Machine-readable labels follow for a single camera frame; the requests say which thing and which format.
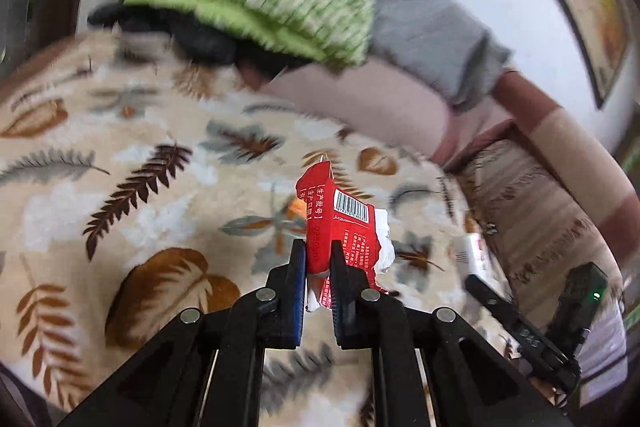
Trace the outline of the striped beige bolster cushion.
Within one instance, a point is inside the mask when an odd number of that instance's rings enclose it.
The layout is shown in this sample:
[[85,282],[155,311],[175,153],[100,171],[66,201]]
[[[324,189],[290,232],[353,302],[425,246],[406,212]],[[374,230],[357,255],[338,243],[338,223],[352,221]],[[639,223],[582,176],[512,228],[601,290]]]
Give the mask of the striped beige bolster cushion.
[[622,274],[610,248],[582,207],[525,148],[509,140],[492,143],[457,178],[529,321],[548,325],[567,273],[589,261],[608,277],[596,319],[622,316]]

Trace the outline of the pink brown headboard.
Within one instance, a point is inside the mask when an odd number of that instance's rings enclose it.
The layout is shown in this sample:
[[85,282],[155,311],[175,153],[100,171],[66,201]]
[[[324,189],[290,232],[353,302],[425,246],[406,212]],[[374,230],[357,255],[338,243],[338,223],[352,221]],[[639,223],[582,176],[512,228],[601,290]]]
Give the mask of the pink brown headboard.
[[511,138],[550,169],[587,213],[621,268],[639,260],[639,197],[606,148],[565,108],[515,69],[469,112],[446,109],[428,159],[456,170],[490,143]]

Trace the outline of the grey quilted pillow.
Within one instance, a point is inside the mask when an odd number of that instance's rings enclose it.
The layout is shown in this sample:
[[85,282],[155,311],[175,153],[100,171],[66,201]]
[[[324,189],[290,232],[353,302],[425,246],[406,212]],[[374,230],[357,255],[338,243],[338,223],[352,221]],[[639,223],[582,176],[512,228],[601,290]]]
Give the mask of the grey quilted pillow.
[[511,55],[454,0],[375,0],[370,52],[459,112],[488,96]]

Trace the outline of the leaf pattern fleece blanket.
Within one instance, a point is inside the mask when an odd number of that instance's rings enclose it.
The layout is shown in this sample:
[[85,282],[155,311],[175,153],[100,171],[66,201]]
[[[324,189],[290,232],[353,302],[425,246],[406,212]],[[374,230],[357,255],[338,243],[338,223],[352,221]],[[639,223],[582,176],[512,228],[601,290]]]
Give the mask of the leaf pattern fleece blanket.
[[295,184],[326,159],[388,213],[381,286],[465,312],[454,178],[423,154],[256,92],[231,67],[135,57],[102,31],[1,79],[1,363],[69,411],[178,312],[226,309],[306,231]]

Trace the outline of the pink pillow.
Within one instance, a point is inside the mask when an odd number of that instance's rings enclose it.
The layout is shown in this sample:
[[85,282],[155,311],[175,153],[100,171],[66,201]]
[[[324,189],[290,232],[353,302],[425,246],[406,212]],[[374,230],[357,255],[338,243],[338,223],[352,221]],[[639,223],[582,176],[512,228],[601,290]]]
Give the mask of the pink pillow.
[[454,157],[458,132],[444,99],[418,80],[380,60],[341,74],[309,64],[268,77],[240,67],[252,88],[283,98],[305,113],[333,118],[390,145],[405,145],[442,166]]

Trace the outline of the black garment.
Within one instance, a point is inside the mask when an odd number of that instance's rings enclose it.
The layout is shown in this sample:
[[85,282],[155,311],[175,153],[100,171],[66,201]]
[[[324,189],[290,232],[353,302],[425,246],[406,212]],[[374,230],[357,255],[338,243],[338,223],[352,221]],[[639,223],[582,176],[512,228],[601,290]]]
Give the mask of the black garment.
[[94,9],[87,22],[92,27],[113,29],[118,26],[126,35],[166,35],[192,62],[233,65],[242,74],[256,74],[258,82],[271,81],[284,72],[292,72],[311,63],[308,58],[269,51],[264,44],[232,36],[200,22],[192,13],[174,9],[108,2]]

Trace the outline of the red white snack wrapper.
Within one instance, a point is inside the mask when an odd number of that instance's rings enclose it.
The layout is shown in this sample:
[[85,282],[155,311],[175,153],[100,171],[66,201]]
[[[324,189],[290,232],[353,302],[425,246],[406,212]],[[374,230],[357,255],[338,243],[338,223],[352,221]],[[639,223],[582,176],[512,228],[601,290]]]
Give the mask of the red white snack wrapper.
[[331,163],[317,161],[296,183],[296,196],[306,206],[307,310],[331,306],[330,258],[334,241],[346,263],[363,270],[369,285],[395,260],[388,212],[361,202],[337,186]]

